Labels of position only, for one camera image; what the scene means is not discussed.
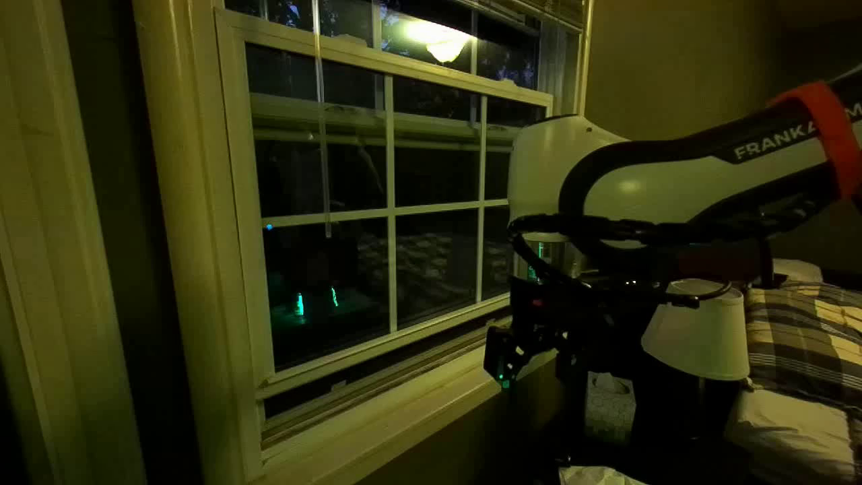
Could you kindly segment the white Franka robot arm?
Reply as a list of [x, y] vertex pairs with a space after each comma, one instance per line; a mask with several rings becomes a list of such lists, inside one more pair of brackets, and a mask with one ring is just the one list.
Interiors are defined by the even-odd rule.
[[693, 250], [767, 241], [858, 198], [862, 73], [677, 141], [631, 141], [584, 116], [526, 128], [508, 159], [511, 325], [484, 373], [511, 387], [543, 350], [589, 361], [631, 311], [695, 311], [669, 292]]

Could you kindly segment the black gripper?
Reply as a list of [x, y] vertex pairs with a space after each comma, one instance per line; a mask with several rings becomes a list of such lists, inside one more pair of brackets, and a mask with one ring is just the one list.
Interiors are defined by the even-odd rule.
[[547, 350], [562, 361], [576, 357], [576, 326], [584, 321], [584, 292], [570, 284], [508, 281], [506, 325], [492, 325], [484, 334], [481, 369], [511, 389], [519, 373]]

